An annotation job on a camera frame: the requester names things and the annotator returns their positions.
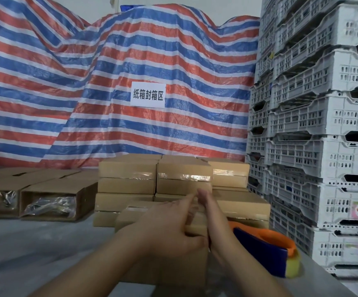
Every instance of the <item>stack of plastic crates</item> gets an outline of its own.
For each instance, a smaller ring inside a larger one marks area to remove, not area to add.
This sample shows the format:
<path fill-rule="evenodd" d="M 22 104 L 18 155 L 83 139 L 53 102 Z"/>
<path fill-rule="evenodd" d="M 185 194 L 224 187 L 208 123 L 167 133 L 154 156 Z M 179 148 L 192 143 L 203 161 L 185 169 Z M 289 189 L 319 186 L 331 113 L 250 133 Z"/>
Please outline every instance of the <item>stack of plastic crates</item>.
<path fill-rule="evenodd" d="M 268 2 L 249 114 L 265 110 L 267 122 L 254 125 L 263 132 L 247 151 L 262 148 L 271 226 L 352 284 L 358 282 L 358 0 Z"/>
<path fill-rule="evenodd" d="M 268 139 L 268 113 L 273 80 L 277 5 L 278 0 L 262 0 L 255 85 L 251 89 L 249 103 L 246 153 L 251 168 L 248 189 L 262 197 L 264 197 L 262 182 L 265 168 L 265 147 Z"/>

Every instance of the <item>white wall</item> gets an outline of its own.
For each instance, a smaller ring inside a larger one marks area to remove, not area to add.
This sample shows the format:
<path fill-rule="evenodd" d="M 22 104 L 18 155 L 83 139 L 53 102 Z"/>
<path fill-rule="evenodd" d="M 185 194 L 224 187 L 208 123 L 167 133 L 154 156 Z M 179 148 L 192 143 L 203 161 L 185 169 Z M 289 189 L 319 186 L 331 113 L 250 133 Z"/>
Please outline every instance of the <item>white wall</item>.
<path fill-rule="evenodd" d="M 260 16 L 261 0 L 118 0 L 119 5 L 177 3 L 202 10 L 218 26 L 239 15 Z"/>
<path fill-rule="evenodd" d="M 93 23 L 113 13 L 110 0 L 54 0 Z M 260 16 L 261 0 L 118 0 L 119 5 L 153 5 L 178 3 L 202 10 L 216 25 L 239 15 Z"/>

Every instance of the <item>person's left hand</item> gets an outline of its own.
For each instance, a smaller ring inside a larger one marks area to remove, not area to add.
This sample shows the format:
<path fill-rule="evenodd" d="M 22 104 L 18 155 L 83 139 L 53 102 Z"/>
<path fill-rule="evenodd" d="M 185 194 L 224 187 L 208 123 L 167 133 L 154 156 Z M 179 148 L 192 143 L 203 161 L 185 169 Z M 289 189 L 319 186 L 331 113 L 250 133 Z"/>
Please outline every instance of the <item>person's left hand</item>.
<path fill-rule="evenodd" d="M 156 204 L 146 211 L 134 224 L 121 231 L 129 231 L 132 236 L 142 237 L 142 244 L 148 255 L 178 257 L 200 248 L 208 247 L 203 236 L 185 235 L 185 223 L 192 213 L 194 195 L 174 202 Z"/>

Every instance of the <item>white paper sign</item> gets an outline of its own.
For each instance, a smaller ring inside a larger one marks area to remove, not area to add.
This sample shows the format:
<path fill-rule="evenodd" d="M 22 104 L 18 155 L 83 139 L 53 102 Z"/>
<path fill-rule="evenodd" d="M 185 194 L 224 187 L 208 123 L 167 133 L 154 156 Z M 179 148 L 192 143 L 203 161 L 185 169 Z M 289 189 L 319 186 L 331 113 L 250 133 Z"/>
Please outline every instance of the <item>white paper sign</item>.
<path fill-rule="evenodd" d="M 131 106 L 165 108 L 166 84 L 132 81 Z"/>

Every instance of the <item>left forearm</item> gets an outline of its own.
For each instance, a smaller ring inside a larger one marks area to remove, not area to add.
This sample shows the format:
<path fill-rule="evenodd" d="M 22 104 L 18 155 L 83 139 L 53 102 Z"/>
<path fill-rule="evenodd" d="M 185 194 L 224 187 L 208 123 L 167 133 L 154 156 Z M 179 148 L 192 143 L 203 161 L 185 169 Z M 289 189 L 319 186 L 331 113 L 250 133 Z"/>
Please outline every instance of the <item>left forearm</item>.
<path fill-rule="evenodd" d="M 142 258 L 136 238 L 120 231 L 100 249 L 33 292 L 29 297 L 106 297 Z"/>

